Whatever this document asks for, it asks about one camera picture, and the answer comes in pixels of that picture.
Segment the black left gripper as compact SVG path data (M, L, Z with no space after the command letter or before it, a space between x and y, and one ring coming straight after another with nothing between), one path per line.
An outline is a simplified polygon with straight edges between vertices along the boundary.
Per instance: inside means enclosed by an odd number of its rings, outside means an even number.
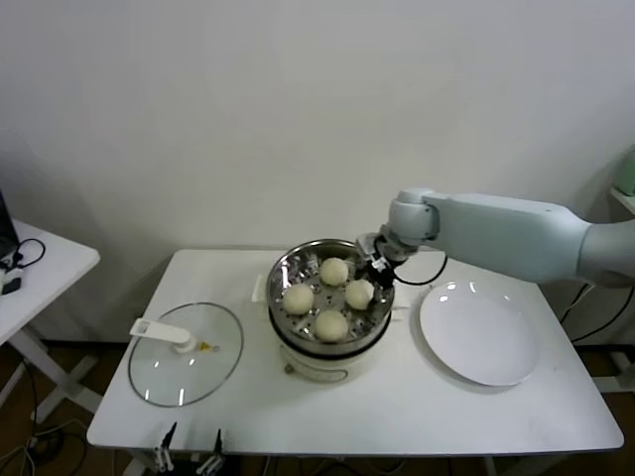
M211 455L199 466L198 461L189 459L172 460L170 445L178 423L175 421L154 449L155 465L158 469L172 469L171 476L216 475L223 466L222 431L216 433Z

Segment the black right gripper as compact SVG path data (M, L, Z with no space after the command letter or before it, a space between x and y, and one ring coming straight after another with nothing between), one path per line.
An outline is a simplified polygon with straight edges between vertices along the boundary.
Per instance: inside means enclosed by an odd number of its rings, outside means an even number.
M393 290L396 282L395 266L400 266L403 261L390 260L385 254L382 245L369 245L364 250L366 273L361 278L363 288L368 300L375 299L375 283L373 279L380 279L383 290Z

